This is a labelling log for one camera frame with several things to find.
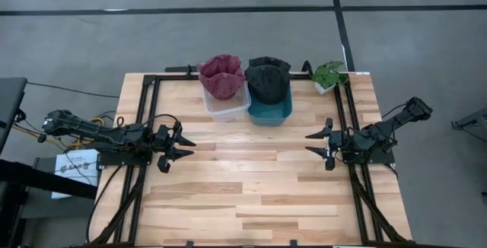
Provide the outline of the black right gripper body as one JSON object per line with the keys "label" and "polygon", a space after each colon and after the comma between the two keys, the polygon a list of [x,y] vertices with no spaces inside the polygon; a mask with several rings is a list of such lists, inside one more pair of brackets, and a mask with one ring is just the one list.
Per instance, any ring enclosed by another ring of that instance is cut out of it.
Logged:
{"label": "black right gripper body", "polygon": [[335,157],[333,154],[340,151],[343,146],[343,132],[339,130],[333,131],[333,120],[331,118],[326,119],[325,136],[327,137],[325,169],[333,170],[335,168]]}

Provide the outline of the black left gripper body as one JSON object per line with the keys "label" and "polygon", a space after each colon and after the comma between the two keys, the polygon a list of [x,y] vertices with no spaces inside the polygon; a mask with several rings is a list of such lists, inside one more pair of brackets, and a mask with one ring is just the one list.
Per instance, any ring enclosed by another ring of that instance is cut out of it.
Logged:
{"label": "black left gripper body", "polygon": [[181,124],[175,122],[170,128],[166,125],[160,125],[158,131],[154,134],[152,149],[155,152],[162,152],[159,157],[157,166],[160,172],[168,173],[170,170],[170,161],[175,161],[181,158],[180,150],[175,148],[175,143],[178,141]]}

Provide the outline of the black knit hat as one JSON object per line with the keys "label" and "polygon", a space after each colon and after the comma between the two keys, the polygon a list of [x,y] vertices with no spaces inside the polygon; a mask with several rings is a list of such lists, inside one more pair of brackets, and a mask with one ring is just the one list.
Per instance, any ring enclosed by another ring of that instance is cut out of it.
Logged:
{"label": "black knit hat", "polygon": [[277,59],[270,56],[263,56],[249,60],[249,66],[252,67],[259,67],[264,65],[272,65],[282,69],[283,71],[289,72],[291,69],[291,65],[281,59]]}
{"label": "black knit hat", "polygon": [[244,71],[249,90],[260,102],[274,105],[283,101],[290,86],[289,65],[260,65]]}

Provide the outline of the clear plastic bin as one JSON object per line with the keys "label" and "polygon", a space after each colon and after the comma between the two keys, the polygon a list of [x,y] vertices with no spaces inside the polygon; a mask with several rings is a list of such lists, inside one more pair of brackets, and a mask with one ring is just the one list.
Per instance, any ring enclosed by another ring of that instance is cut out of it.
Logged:
{"label": "clear plastic bin", "polygon": [[236,122],[246,117],[247,109],[251,105],[250,92],[247,84],[237,90],[229,100],[218,100],[205,88],[202,89],[202,99],[207,113],[215,122]]}

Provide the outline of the teal plastic bin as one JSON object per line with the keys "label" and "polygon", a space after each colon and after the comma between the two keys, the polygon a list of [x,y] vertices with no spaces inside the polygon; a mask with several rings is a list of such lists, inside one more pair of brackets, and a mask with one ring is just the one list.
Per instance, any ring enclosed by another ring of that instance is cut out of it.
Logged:
{"label": "teal plastic bin", "polygon": [[260,102],[254,93],[250,92],[251,104],[247,109],[250,121],[257,126],[280,126],[292,114],[291,89],[286,97],[275,105]]}

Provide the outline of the small potted green plant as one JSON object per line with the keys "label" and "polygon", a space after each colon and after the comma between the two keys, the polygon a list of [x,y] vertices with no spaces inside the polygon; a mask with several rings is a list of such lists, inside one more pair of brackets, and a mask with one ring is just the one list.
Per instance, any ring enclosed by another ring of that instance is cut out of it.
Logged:
{"label": "small potted green plant", "polygon": [[329,61],[320,65],[312,74],[311,80],[319,94],[323,95],[337,85],[349,83],[349,76],[338,71],[343,65],[344,62],[341,61]]}

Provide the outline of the white printed paper sheet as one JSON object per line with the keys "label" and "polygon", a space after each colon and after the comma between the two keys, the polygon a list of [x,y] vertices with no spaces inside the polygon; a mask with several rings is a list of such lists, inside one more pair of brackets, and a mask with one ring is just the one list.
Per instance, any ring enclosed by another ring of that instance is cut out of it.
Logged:
{"label": "white printed paper sheet", "polygon": [[56,176],[97,186],[97,156],[98,152],[94,149],[75,150],[58,154],[53,173]]}

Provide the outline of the black beam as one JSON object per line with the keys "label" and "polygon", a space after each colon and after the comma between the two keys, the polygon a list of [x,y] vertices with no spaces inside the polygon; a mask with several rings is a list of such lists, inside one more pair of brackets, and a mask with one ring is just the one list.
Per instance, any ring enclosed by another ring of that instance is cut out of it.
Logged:
{"label": "black beam", "polygon": [[15,222],[27,200],[25,186],[85,199],[95,199],[97,194],[97,187],[88,183],[0,159],[0,248],[11,248],[15,242]]}

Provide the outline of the grey metal stand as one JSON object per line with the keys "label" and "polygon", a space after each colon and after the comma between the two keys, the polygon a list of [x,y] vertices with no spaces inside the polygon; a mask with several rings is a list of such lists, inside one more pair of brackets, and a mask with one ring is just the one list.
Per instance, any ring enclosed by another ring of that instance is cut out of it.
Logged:
{"label": "grey metal stand", "polygon": [[487,107],[477,110],[468,116],[451,122],[454,130],[463,130],[466,126],[479,126],[487,131]]}

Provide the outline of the black desk panel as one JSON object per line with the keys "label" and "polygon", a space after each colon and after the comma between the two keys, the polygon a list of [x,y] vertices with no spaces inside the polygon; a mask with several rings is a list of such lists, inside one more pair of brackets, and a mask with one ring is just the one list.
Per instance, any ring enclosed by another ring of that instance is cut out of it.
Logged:
{"label": "black desk panel", "polygon": [[24,77],[0,78],[0,154],[17,114],[25,117],[19,108],[26,84],[27,79]]}

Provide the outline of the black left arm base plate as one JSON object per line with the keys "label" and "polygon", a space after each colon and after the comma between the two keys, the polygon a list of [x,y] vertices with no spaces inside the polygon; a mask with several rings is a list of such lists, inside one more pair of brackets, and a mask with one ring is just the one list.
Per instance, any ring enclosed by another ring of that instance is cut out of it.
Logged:
{"label": "black left arm base plate", "polygon": [[152,154],[128,154],[104,152],[97,156],[97,168],[104,169],[108,166],[145,166],[152,161]]}

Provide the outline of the black aluminium table frame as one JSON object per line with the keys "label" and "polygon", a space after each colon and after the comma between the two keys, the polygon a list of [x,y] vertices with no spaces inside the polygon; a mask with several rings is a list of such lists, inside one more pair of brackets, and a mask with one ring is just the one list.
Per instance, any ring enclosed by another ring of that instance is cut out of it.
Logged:
{"label": "black aluminium table frame", "polygon": [[202,86],[184,74],[128,74],[117,113],[127,122],[183,124],[192,154],[169,173],[108,167],[88,235],[107,246],[370,245],[411,243],[395,175],[384,165],[328,171],[311,138],[326,118],[336,129],[380,119],[371,76],[352,72],[348,86],[318,94],[305,73],[291,83],[294,112],[279,127],[248,116],[218,122]]}

